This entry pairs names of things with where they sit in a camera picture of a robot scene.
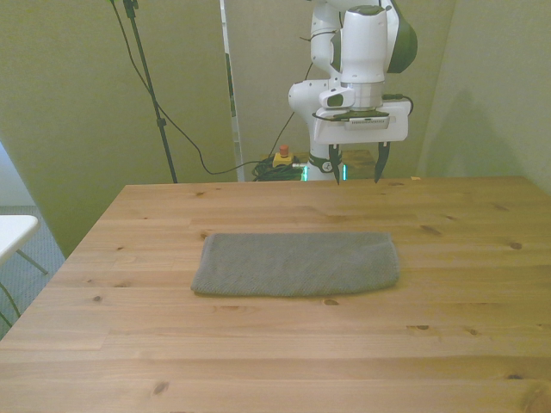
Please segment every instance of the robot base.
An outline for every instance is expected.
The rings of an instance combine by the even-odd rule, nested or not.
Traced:
[[[317,166],[308,162],[306,165],[307,173],[305,174],[305,181],[335,181],[335,174],[332,171],[322,172]],[[340,181],[343,180],[343,165],[338,165],[338,171],[340,175]]]

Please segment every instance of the white table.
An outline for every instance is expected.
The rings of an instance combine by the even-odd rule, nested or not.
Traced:
[[[12,255],[17,253],[37,267],[44,275],[48,274],[40,264],[20,250],[20,247],[22,247],[39,228],[40,223],[38,219],[32,215],[0,215],[0,266],[8,261]],[[0,288],[8,296],[9,302],[14,307],[15,313],[20,317],[21,313],[17,309],[6,287],[0,283]],[[11,323],[1,313],[0,318],[11,327]]]

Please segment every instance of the wood grain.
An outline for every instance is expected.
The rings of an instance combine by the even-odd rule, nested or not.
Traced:
[[[304,231],[391,232],[398,284],[189,290],[206,236]],[[548,413],[551,199],[517,177],[126,187],[0,342],[0,411]]]

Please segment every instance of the wood knot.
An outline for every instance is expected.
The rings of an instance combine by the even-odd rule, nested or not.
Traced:
[[[155,390],[153,390],[153,394],[161,394],[167,390],[169,390],[169,382],[168,381],[162,381],[157,386],[155,386]]]
[[[438,236],[442,235],[442,233],[439,230],[432,228],[431,226],[428,226],[428,225],[421,225],[421,229],[429,232],[432,235],[438,235]]]

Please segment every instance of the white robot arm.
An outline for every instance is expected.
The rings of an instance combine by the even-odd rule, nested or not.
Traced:
[[[389,143],[407,137],[412,111],[408,98],[383,95],[385,75],[415,59],[415,32],[394,0],[318,0],[311,36],[312,62],[329,78],[297,83],[289,92],[310,133],[308,175],[339,181],[340,145],[380,142],[378,181]]]

